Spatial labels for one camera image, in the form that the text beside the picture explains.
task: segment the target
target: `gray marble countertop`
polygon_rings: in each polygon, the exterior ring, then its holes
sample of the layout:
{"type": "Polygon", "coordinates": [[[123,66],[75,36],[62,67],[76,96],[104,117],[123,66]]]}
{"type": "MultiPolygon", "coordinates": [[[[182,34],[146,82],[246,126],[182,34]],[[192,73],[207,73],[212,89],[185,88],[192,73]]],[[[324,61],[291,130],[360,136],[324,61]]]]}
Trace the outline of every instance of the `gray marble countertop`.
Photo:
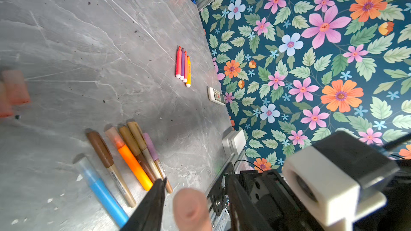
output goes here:
{"type": "MultiPolygon", "coordinates": [[[[32,102],[0,119],[2,230],[117,230],[72,166],[85,153],[129,215],[84,131],[103,136],[140,202],[146,192],[104,135],[134,118],[157,146],[175,191],[206,191],[228,158],[227,109],[190,0],[0,0],[0,68],[21,69],[32,102]],[[177,45],[192,87],[174,77],[177,45]]],[[[163,230],[176,230],[167,195],[163,230]]]]}

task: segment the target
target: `purple marker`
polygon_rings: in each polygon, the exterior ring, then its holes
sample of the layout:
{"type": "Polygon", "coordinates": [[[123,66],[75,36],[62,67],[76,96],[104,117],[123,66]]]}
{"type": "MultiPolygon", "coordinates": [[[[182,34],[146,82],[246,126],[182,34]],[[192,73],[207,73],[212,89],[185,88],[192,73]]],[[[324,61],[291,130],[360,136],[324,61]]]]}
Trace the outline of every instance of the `purple marker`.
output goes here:
{"type": "Polygon", "coordinates": [[[185,65],[185,62],[184,62],[184,52],[185,52],[185,50],[184,50],[184,48],[182,48],[181,49],[181,77],[180,77],[180,80],[183,80],[184,79],[184,74],[185,74],[185,70],[184,70],[184,65],[185,65]]]}

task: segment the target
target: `floral wallpaper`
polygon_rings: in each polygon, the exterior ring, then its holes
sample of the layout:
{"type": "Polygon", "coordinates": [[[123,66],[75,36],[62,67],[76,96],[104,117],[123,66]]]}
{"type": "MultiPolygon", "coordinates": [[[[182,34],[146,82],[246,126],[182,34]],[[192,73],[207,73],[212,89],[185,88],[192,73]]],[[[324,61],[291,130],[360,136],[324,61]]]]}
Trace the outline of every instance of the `floral wallpaper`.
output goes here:
{"type": "Polygon", "coordinates": [[[261,169],[337,130],[376,145],[411,131],[411,0],[215,0],[200,16],[261,169]]]}

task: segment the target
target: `black cable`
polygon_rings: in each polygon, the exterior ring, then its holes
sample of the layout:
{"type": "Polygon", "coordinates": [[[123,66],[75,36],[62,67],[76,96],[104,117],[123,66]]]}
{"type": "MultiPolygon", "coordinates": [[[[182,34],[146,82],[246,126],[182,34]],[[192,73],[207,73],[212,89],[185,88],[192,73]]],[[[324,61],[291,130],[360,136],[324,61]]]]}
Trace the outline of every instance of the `black cable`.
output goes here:
{"type": "Polygon", "coordinates": [[[264,172],[264,170],[260,169],[257,165],[255,165],[255,164],[252,163],[252,162],[246,161],[246,160],[237,160],[237,161],[235,161],[235,162],[234,162],[234,165],[233,165],[234,171],[235,171],[235,164],[236,164],[237,162],[240,162],[240,161],[248,162],[248,163],[250,163],[250,164],[253,164],[253,165],[254,165],[255,167],[257,167],[259,170],[261,170],[262,172],[264,172]]]}
{"type": "Polygon", "coordinates": [[[411,140],[411,133],[408,133],[405,136],[402,136],[394,141],[386,143],[385,145],[383,145],[383,148],[388,152],[392,152],[394,149],[396,149],[402,143],[407,142],[408,140],[411,140]]]}

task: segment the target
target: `red marker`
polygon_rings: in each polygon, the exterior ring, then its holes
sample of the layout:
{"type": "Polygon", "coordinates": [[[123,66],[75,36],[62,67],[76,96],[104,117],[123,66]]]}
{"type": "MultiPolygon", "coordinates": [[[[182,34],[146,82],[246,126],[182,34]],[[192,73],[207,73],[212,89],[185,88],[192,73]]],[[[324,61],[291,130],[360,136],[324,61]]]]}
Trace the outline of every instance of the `red marker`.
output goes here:
{"type": "Polygon", "coordinates": [[[177,51],[177,61],[176,61],[176,78],[181,77],[181,47],[178,47],[177,51]]]}

